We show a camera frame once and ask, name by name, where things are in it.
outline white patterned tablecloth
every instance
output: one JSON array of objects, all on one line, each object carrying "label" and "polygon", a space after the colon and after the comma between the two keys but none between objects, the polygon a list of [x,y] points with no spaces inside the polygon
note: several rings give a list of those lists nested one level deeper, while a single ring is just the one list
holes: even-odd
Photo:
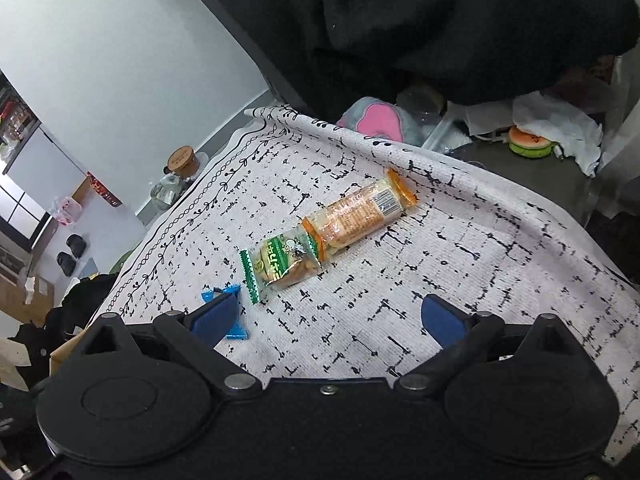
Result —
[{"label": "white patterned tablecloth", "polygon": [[607,376],[621,418],[607,457],[639,439],[640,303],[563,210],[449,157],[363,137],[288,107],[249,110],[194,186],[149,230],[97,314],[150,322],[193,311],[204,286],[241,282],[240,249],[295,226],[393,167],[419,205],[337,255],[317,277],[252,306],[248,341],[216,349],[261,378],[386,376],[440,347],[422,328],[422,298],[528,323],[556,312]]}]

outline bolt head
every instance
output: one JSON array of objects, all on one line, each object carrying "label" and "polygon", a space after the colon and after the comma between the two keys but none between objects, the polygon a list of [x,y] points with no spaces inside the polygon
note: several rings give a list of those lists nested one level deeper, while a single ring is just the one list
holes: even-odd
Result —
[{"label": "bolt head", "polygon": [[230,390],[248,390],[255,384],[255,377],[249,374],[232,374],[225,379],[225,386]]},{"label": "bolt head", "polygon": [[400,378],[400,386],[413,392],[424,390],[428,384],[429,380],[421,374],[408,374]]},{"label": "bolt head", "polygon": [[335,395],[338,393],[338,386],[334,386],[333,384],[325,384],[322,388],[320,388],[320,393],[323,395]]}]

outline snack package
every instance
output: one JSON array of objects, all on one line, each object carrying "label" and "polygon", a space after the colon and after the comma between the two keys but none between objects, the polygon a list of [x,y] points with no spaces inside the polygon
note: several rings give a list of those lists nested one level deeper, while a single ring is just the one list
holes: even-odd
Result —
[{"label": "snack package", "polygon": [[[202,289],[200,297],[202,298],[202,301],[204,301],[205,303],[209,303],[209,301],[213,301],[213,299],[216,297],[216,293],[224,294],[226,292],[229,294],[234,294],[236,296],[236,300],[238,300],[238,295],[240,294],[240,285],[234,284],[226,286],[225,288],[214,287],[213,290],[211,290],[210,287],[207,286],[206,288]],[[249,333],[246,331],[244,326],[242,326],[242,322],[240,321],[239,316],[240,309],[238,308],[236,312],[236,322],[226,333],[225,337],[227,339],[249,339]]]},{"label": "snack package", "polygon": [[309,215],[302,225],[318,245],[318,259],[324,262],[341,248],[390,224],[418,199],[394,170],[330,206]]},{"label": "snack package", "polygon": [[268,288],[286,288],[321,271],[315,241],[300,225],[240,251],[240,259],[253,304],[264,299]]}]

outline pink bag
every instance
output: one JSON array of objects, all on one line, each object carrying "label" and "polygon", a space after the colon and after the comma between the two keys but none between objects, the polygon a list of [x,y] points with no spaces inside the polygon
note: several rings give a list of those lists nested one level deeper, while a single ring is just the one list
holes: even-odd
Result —
[{"label": "pink bag", "polygon": [[65,196],[53,201],[53,206],[49,209],[49,214],[55,218],[60,225],[75,224],[82,215],[82,206],[73,198]]}]

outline green snack wrapper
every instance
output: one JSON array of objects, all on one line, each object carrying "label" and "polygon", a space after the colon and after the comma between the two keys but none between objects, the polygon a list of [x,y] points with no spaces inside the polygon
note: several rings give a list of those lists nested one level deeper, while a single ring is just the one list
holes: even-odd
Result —
[{"label": "green snack wrapper", "polygon": [[240,251],[244,279],[253,304],[270,289],[281,290],[322,270],[318,247],[302,226]]}]

